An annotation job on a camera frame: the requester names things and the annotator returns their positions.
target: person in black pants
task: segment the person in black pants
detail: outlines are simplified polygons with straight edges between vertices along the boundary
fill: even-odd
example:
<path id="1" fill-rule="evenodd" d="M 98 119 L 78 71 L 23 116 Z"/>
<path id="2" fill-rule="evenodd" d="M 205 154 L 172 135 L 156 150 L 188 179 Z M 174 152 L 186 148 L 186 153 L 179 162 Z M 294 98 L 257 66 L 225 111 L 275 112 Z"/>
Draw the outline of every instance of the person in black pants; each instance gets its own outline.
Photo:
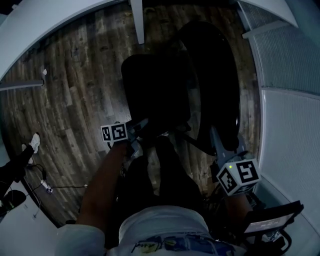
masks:
<path id="1" fill-rule="evenodd" d="M 0 167 L 0 199 L 4 197 L 13 181 L 19 182 L 26 174 L 25 167 L 32 162 L 32 155 L 38 152 L 40 136 L 35 133 L 29 145 L 22 145 L 21 154 Z"/>
<path id="2" fill-rule="evenodd" d="M 118 192 L 120 222 L 141 210 L 153 206 L 179 206 L 203 215 L 203 202 L 198 185 L 187 175 L 168 137 L 155 142 L 160 162 L 160 191 L 154 195 L 148 176 L 146 156 L 134 159 Z"/>

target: foot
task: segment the foot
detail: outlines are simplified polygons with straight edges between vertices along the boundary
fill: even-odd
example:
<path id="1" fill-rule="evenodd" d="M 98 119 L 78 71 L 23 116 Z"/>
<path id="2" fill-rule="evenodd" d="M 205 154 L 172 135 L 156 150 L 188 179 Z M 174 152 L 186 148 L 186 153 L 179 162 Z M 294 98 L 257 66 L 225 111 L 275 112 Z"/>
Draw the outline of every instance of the foot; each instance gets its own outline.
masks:
<path id="1" fill-rule="evenodd" d="M 21 145 L 22 151 L 24 151 L 27 148 L 26 144 L 22 144 Z M 32 159 L 32 157 L 29 159 L 28 164 L 32 165 L 34 163 L 34 160 Z"/>
<path id="2" fill-rule="evenodd" d="M 35 133 L 32 137 L 31 142 L 29 143 L 29 145 L 33 148 L 34 153 L 36 154 L 38 152 L 38 148 L 40 146 L 40 136 L 39 133 Z"/>

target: sneaker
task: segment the sneaker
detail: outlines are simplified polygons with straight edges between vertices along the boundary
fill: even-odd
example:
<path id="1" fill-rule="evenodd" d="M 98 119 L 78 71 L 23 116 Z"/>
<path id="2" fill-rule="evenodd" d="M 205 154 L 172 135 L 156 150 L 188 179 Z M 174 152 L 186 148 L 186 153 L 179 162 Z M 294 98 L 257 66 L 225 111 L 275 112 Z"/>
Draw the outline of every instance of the sneaker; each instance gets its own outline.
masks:
<path id="1" fill-rule="evenodd" d="M 27 148 L 26 144 L 22 144 L 21 145 L 22 151 L 25 151 L 25 149 Z M 32 159 L 32 157 L 29 159 L 28 164 L 32 165 L 34 163 L 34 160 Z"/>
<path id="2" fill-rule="evenodd" d="M 34 153 L 38 153 L 38 148 L 40 146 L 40 136 L 39 133 L 35 133 L 32 137 L 31 142 L 29 143 L 29 145 L 33 148 Z"/>

